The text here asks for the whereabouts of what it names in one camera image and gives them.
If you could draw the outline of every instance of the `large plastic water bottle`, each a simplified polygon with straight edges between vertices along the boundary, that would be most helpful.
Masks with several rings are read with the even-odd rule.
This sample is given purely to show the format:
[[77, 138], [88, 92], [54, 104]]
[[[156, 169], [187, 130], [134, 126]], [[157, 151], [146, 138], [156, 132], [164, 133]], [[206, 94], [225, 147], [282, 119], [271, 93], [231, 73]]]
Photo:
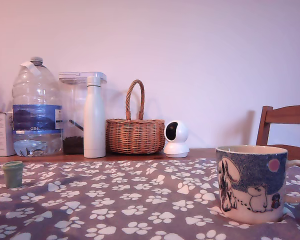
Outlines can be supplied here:
[[41, 57], [21, 64], [13, 84], [13, 140], [19, 156], [38, 157], [62, 147], [58, 82]]

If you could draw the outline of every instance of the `blue water bottle label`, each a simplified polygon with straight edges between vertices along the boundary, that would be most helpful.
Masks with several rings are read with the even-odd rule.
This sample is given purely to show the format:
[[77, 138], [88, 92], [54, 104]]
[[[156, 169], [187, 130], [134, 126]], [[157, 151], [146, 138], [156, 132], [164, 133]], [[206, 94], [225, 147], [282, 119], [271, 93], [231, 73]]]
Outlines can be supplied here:
[[59, 134], [61, 128], [60, 105], [13, 105], [13, 131], [16, 134]]

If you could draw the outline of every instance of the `chair backrest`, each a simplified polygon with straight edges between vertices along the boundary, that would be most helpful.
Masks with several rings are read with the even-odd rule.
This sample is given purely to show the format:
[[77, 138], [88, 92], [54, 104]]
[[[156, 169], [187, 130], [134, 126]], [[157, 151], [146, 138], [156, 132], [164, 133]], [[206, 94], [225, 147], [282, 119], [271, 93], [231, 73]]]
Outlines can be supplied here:
[[[267, 146], [270, 124], [300, 124], [300, 105], [285, 106], [274, 109], [272, 106], [263, 106], [256, 145]], [[270, 145], [288, 150], [289, 160], [300, 160], [300, 147], [283, 144]]]

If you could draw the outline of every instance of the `small green cup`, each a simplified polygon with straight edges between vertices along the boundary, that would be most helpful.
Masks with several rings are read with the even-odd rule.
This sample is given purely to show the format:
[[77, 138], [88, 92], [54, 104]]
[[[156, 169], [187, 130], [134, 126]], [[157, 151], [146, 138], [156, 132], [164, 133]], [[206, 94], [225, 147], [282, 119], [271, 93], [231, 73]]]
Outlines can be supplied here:
[[3, 164], [5, 186], [8, 189], [19, 188], [22, 185], [22, 170], [24, 164], [22, 161], [10, 161]]

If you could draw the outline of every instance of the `cartoon character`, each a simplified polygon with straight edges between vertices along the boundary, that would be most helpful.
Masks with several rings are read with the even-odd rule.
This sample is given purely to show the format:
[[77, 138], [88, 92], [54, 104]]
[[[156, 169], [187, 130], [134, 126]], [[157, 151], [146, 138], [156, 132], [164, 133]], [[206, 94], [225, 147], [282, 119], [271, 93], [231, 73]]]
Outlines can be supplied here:
[[280, 206], [280, 194], [276, 193], [272, 196], [272, 204], [271, 207], [273, 209], [277, 209]]
[[239, 182], [239, 170], [230, 159], [223, 157], [218, 164], [218, 173], [221, 207], [223, 211], [228, 212], [231, 209], [237, 209], [237, 203], [231, 184]]
[[248, 194], [251, 195], [249, 205], [251, 210], [255, 213], [264, 213], [268, 206], [266, 186], [248, 187]]

